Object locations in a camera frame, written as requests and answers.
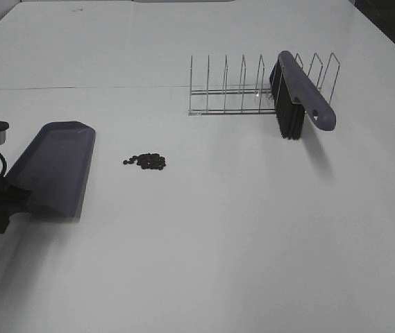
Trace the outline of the purple plastic dustpan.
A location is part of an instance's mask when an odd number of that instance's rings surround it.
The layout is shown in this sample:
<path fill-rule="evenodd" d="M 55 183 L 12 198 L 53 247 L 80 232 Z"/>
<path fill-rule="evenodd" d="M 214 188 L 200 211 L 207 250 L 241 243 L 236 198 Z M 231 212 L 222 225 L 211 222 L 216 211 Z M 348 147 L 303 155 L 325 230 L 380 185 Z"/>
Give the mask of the purple plastic dustpan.
<path fill-rule="evenodd" d="M 20 213 L 78 218 L 95 139 L 95 129 L 84 123 L 56 121 L 39 130 L 11 167 L 0 153 L 0 175 L 31 191 L 28 212 Z"/>

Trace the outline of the purple hand brush black bristles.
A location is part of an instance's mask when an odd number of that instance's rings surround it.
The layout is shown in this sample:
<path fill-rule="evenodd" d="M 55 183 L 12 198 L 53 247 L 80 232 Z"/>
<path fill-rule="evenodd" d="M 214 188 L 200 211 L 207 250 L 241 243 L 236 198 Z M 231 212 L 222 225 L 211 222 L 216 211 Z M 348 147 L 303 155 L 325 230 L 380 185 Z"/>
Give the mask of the purple hand brush black bristles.
<path fill-rule="evenodd" d="M 319 130 L 335 129 L 334 110 L 289 51 L 278 54 L 269 83 L 283 138 L 300 139 L 305 117 Z"/>

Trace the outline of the pile of coffee beans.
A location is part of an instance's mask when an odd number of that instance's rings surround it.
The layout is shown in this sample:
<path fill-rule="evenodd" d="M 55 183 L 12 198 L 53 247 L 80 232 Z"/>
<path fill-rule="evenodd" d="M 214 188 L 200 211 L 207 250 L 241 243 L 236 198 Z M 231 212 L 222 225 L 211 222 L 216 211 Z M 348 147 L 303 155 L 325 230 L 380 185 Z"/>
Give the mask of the pile of coffee beans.
<path fill-rule="evenodd" d="M 138 165 L 142 170 L 163 170 L 166 167 L 166 158 L 159 153 L 143 153 L 133 155 L 123 160 L 123 165 Z"/>

